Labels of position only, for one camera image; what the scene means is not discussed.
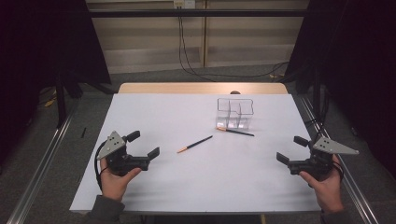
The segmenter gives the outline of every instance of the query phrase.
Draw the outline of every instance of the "black curtain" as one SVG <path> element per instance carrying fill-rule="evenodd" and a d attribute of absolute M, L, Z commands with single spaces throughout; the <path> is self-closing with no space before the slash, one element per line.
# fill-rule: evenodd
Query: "black curtain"
<path fill-rule="evenodd" d="M 33 116 L 40 90 L 60 73 L 69 86 L 110 83 L 85 1 L 1 0 L 0 162 Z"/>
<path fill-rule="evenodd" d="M 305 63 L 317 68 L 320 83 L 396 176 L 396 1 L 311 0 L 308 8 L 335 13 L 304 19 L 286 75 Z M 313 70 L 296 79 L 297 91 L 307 91 Z"/>

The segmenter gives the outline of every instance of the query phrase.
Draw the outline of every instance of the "gray floor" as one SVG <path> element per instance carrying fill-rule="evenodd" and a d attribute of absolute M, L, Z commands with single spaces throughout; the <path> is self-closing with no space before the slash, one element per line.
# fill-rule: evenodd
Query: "gray floor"
<path fill-rule="evenodd" d="M 216 81 L 244 81 L 244 82 L 272 82 L 268 76 L 247 77 L 265 74 L 272 69 L 272 65 L 263 66 L 235 66 L 211 69 L 196 69 L 199 74 L 223 74 L 241 77 L 210 77 Z M 284 68 L 276 73 L 281 74 Z M 112 75 L 112 85 L 108 87 L 117 90 L 123 82 L 197 82 L 207 81 L 196 75 L 190 75 L 182 70 Z M 67 98 L 67 107 L 76 106 L 64 139 L 60 143 L 49 165 L 48 171 L 42 182 L 38 183 L 39 190 L 33 195 L 32 204 L 26 204 L 28 213 L 22 217 L 24 223 L 79 223 L 82 215 L 71 213 L 69 206 L 79 185 L 92 149 L 97 140 L 97 135 L 103 124 L 112 96 L 105 95 L 96 89 L 81 84 L 84 95 L 79 100 Z M 301 110 L 304 120 L 308 120 L 301 106 L 301 97 L 295 94 L 294 83 L 287 84 L 287 89 L 293 94 L 297 106 Z M 41 95 L 41 100 L 46 101 L 52 94 L 48 91 Z M 351 125 L 343 116 L 336 104 L 330 102 L 330 109 L 326 118 L 326 130 L 330 137 L 348 147 L 358 149 L 358 157 L 343 157 L 347 168 L 352 173 L 361 192 L 369 202 L 379 223 L 394 223 L 396 220 L 396 182 L 373 158 L 370 149 L 363 139 L 355 136 Z M 19 199 L 27 188 L 41 159 L 46 153 L 48 145 L 56 132 L 57 108 L 56 103 L 50 107 L 39 105 L 25 135 L 7 158 L 0 176 L 0 223 L 6 223 L 18 204 Z M 315 135 L 312 126 L 308 131 Z M 352 217 L 362 223 L 360 213 L 343 187 L 343 200 Z M 319 223 L 318 213 L 303 214 L 268 214 L 266 223 Z M 138 217 L 124 215 L 124 223 L 140 223 Z"/>

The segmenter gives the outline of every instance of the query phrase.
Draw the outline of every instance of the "transparent box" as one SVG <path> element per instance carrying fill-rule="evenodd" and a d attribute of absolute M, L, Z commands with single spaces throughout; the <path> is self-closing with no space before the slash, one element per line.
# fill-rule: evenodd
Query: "transparent box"
<path fill-rule="evenodd" d="M 216 127 L 247 130 L 253 114 L 253 101 L 250 99 L 219 98 Z"/>

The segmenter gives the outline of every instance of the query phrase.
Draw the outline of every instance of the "black pen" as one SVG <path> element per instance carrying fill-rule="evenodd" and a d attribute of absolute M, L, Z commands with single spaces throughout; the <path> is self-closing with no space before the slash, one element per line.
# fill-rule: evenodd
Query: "black pen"
<path fill-rule="evenodd" d="M 219 128 L 219 127 L 217 127 L 217 129 L 220 130 L 220 131 L 224 131 L 224 132 L 239 133 L 239 134 L 244 134 L 244 135 L 249 135 L 249 136 L 253 136 L 254 137 L 254 134 L 252 134 L 252 133 L 242 133 L 242 132 L 238 132 L 238 131 L 234 131 L 234 130 L 230 130 L 230 129 L 226 129 L 226 128 Z"/>
<path fill-rule="evenodd" d="M 209 139 L 209 138 L 211 138 L 211 137 L 213 137 L 213 135 L 210 135 L 210 136 L 208 136 L 207 138 L 205 138 L 205 139 L 203 139 L 203 140 L 201 140 L 201 141 L 198 141 L 198 142 L 196 142 L 196 143 L 194 143 L 194 144 L 191 144 L 191 145 L 189 145 L 189 146 L 187 146 L 187 147 L 183 147 L 181 150 L 179 150 L 177 153 L 180 153 L 180 152 L 182 152 L 182 151 L 185 151 L 185 150 L 187 150 L 187 149 L 189 149 L 189 148 L 191 148 L 191 147 L 195 147 L 196 145 L 198 145 L 198 144 L 200 144 L 200 143 L 203 143 L 204 141 L 206 141 L 207 139 Z"/>

